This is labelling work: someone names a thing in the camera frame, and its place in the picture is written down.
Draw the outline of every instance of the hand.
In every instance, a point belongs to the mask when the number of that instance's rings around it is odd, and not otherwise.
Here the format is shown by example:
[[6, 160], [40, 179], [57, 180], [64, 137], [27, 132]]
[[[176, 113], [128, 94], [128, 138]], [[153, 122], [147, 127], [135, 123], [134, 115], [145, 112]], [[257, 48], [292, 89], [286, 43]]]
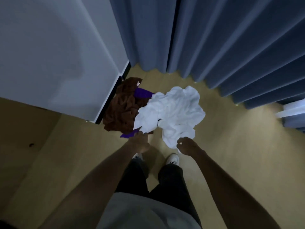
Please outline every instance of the hand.
[[149, 148], [150, 145], [147, 142], [148, 141], [148, 134], [139, 131], [135, 133], [133, 137], [130, 137], [128, 139], [128, 142], [125, 143], [125, 145], [130, 146], [132, 150], [134, 150], [135, 153], [144, 153]]
[[179, 140], [177, 140], [177, 148], [181, 153], [188, 156], [192, 156], [196, 152], [204, 151], [200, 149], [196, 142], [188, 137], [179, 138]]

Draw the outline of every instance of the person's left arm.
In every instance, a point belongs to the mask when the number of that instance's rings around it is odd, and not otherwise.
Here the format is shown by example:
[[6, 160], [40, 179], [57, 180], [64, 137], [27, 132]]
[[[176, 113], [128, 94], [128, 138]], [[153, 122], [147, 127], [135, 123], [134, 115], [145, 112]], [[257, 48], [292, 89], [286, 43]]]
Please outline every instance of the person's left arm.
[[39, 227], [95, 228], [135, 153], [149, 149], [148, 135], [136, 134], [95, 167]]

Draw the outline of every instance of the forearm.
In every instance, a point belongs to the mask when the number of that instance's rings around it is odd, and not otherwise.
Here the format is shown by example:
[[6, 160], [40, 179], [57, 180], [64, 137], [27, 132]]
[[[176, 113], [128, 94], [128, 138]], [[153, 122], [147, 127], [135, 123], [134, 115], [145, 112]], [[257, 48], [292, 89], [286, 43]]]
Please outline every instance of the forearm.
[[268, 212], [205, 151], [191, 153], [202, 171], [216, 206], [227, 227], [279, 228]]
[[40, 228], [95, 228], [135, 153], [125, 144], [106, 158], [72, 190]]

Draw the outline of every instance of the pant leg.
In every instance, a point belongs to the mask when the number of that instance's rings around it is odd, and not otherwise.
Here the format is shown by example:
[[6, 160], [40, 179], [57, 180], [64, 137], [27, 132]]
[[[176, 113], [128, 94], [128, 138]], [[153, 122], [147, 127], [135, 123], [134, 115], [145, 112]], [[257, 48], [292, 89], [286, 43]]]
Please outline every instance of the pant leg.
[[174, 164], [165, 165], [158, 174], [158, 180], [159, 184], [150, 192], [149, 197], [190, 214], [201, 226], [186, 188], [182, 169]]
[[148, 173], [146, 164], [139, 158], [133, 158], [126, 167], [115, 192], [148, 197], [149, 192], [146, 184]]

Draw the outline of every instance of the foot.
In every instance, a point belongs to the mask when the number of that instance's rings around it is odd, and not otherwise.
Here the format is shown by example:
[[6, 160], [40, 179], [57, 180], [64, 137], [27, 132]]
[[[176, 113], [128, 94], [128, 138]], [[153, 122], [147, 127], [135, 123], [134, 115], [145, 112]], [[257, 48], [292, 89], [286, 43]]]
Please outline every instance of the foot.
[[171, 154], [166, 160], [166, 165], [168, 164], [174, 164], [179, 166], [179, 156], [178, 154]]
[[142, 154], [136, 153], [132, 158], [141, 159], [143, 160]]

